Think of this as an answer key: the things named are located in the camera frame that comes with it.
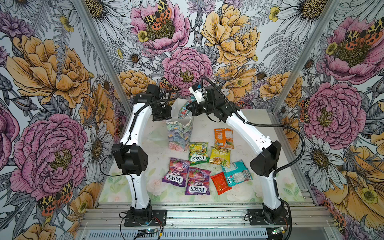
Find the teal pink candy packet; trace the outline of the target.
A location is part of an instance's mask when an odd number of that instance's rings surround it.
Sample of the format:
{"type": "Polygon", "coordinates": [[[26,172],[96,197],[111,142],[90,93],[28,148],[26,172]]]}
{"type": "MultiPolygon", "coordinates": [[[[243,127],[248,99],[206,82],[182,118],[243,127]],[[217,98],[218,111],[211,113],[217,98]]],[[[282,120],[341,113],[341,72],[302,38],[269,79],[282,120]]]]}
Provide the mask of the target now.
{"type": "Polygon", "coordinates": [[[187,105],[189,103],[185,103],[179,110],[179,113],[178,113],[178,119],[184,119],[187,115],[188,115],[188,109],[187,109],[187,105]]]}

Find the floral paper gift bag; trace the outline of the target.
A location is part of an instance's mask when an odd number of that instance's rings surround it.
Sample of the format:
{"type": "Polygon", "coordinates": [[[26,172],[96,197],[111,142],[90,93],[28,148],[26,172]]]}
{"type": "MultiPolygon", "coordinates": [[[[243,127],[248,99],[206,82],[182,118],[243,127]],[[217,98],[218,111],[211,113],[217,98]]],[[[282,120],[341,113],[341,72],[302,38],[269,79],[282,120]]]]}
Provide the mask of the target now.
{"type": "Polygon", "coordinates": [[[172,105],[172,118],[166,120],[168,142],[171,150],[186,152],[189,149],[194,117],[188,110],[188,115],[184,119],[178,119],[178,113],[185,103],[190,104],[192,102],[193,100],[177,99],[172,105]]]}

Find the yellow snack packet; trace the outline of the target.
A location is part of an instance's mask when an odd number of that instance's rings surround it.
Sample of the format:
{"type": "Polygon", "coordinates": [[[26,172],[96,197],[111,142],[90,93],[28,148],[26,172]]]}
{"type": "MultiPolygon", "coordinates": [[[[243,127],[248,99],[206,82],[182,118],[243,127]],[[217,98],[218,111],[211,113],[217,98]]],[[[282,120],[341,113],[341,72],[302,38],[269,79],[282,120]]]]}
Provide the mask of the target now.
{"type": "Polygon", "coordinates": [[[231,164],[230,156],[230,150],[212,147],[209,163],[215,165],[222,165],[229,168],[231,164]]]}

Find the teal white snack packet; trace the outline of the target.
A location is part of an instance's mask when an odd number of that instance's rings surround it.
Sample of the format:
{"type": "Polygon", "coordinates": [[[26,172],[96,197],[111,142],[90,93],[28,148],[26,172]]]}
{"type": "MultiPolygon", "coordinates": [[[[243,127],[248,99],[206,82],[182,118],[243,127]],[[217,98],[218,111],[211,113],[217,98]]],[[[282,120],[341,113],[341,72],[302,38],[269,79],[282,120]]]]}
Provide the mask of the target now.
{"type": "Polygon", "coordinates": [[[222,170],[229,187],[253,180],[249,169],[242,160],[231,162],[228,167],[222,165],[222,170]]]}

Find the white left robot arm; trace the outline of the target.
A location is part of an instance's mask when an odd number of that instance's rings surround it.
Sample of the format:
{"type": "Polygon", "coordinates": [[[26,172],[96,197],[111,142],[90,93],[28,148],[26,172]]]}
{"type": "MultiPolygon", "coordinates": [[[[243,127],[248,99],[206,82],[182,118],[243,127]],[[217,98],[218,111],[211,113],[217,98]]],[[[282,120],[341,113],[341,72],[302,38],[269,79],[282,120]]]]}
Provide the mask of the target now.
{"type": "Polygon", "coordinates": [[[179,97],[178,92],[162,91],[157,85],[149,85],[147,91],[134,97],[133,110],[120,143],[114,144],[112,154],[122,175],[129,181],[131,211],[146,211],[150,197],[146,190],[144,172],[149,156],[142,148],[144,131],[149,119],[165,121],[171,118],[172,108],[167,105],[179,97]]]}

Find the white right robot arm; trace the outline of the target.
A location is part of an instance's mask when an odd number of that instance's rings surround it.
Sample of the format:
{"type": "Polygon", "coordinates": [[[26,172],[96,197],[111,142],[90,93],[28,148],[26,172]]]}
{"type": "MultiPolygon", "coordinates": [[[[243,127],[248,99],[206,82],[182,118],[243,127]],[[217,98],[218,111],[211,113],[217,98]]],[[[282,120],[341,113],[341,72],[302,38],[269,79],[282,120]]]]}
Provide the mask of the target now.
{"type": "Polygon", "coordinates": [[[195,101],[187,105],[193,116],[215,115],[236,131],[251,147],[255,158],[250,162],[250,168],[261,183],[264,208],[271,211],[278,209],[282,203],[276,193],[273,174],[277,169],[281,152],[280,142],[272,142],[270,137],[266,137],[251,125],[239,107],[215,87],[202,88],[199,84],[195,84],[189,91],[195,97],[195,101]]]}

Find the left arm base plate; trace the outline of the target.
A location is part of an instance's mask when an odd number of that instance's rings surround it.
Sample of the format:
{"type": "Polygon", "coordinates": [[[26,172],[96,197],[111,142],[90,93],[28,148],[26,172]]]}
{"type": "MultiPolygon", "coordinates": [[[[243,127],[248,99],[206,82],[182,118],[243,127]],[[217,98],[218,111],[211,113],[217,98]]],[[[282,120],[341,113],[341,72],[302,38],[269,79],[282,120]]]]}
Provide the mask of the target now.
{"type": "Polygon", "coordinates": [[[125,227],[165,227],[167,210],[129,210],[124,217],[125,227]]]}

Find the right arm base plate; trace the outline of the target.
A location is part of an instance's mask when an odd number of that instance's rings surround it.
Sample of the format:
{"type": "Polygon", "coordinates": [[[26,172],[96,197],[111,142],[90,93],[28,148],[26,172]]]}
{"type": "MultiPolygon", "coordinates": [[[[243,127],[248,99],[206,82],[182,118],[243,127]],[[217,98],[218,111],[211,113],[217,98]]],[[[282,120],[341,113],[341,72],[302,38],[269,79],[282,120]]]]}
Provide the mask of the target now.
{"type": "Polygon", "coordinates": [[[283,225],[288,226],[291,223],[290,216],[286,209],[282,210],[263,210],[263,209],[248,209],[248,221],[251,226],[261,225],[283,225]]]}

